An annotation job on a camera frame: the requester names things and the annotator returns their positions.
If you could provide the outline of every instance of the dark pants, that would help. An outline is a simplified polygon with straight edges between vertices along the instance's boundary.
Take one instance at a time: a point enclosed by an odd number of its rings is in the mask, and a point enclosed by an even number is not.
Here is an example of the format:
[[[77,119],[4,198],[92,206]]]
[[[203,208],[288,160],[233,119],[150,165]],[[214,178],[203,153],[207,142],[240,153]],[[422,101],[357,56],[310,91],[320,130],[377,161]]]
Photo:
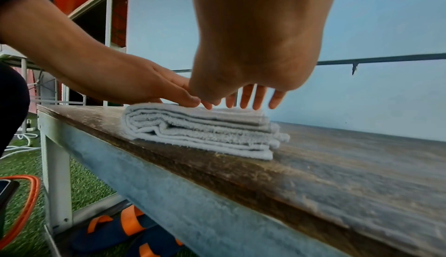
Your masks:
[[[29,102],[23,77],[0,61],[0,156],[25,121]]]

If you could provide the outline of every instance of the towel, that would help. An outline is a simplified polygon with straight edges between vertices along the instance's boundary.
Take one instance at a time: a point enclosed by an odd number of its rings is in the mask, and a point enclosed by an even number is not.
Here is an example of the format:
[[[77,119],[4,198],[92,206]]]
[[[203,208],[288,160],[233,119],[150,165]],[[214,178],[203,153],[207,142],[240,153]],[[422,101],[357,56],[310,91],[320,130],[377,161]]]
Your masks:
[[[122,127],[132,139],[264,160],[273,158],[271,148],[289,140],[264,112],[239,108],[136,104],[124,110]]]

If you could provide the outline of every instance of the cord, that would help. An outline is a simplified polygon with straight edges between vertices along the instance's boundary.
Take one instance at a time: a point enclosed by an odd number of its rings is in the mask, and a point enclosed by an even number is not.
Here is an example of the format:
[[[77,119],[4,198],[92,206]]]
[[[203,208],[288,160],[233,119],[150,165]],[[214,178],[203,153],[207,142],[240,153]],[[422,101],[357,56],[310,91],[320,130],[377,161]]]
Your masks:
[[[17,133],[14,136],[16,136],[18,139],[26,139],[28,141],[27,145],[23,146],[14,146],[14,145],[8,145],[5,149],[6,152],[13,151],[11,153],[8,153],[7,155],[0,158],[0,160],[5,159],[11,155],[26,152],[26,151],[32,151],[32,150],[38,150],[40,147],[32,147],[31,146],[31,139],[37,138],[38,135],[34,133]]]
[[[39,197],[40,180],[38,177],[31,175],[17,175],[17,176],[4,177],[0,179],[9,179],[9,180],[27,179],[31,183],[28,200],[26,201],[25,206],[23,206],[23,210],[20,216],[15,221],[13,227],[0,240],[0,250],[2,250],[18,236],[18,234],[22,231],[23,227],[28,221],[31,212],[33,211],[37,203],[37,198]]]

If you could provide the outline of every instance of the orange cable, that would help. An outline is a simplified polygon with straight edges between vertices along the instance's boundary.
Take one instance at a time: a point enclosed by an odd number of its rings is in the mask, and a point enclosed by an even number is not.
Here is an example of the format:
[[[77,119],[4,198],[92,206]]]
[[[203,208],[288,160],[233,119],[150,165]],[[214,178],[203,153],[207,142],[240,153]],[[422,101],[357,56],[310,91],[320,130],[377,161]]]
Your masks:
[[[39,197],[40,180],[38,177],[31,175],[17,175],[17,176],[3,177],[0,179],[9,179],[9,180],[27,179],[31,182],[30,186],[31,189],[29,191],[28,200],[26,201],[25,206],[23,206],[23,210],[20,216],[17,218],[17,220],[15,221],[12,228],[8,231],[8,233],[0,240],[0,250],[2,250],[18,236],[18,234],[22,231],[23,227],[28,221],[31,212],[33,211],[37,203],[37,198]]]

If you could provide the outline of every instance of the wooden surface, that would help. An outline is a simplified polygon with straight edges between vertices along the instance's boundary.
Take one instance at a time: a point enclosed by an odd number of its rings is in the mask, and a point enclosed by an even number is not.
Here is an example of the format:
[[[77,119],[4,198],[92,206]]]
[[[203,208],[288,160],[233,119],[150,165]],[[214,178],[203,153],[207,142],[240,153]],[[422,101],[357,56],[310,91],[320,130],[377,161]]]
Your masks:
[[[128,140],[122,107],[39,109],[352,256],[446,256],[446,143],[280,123],[261,161]]]

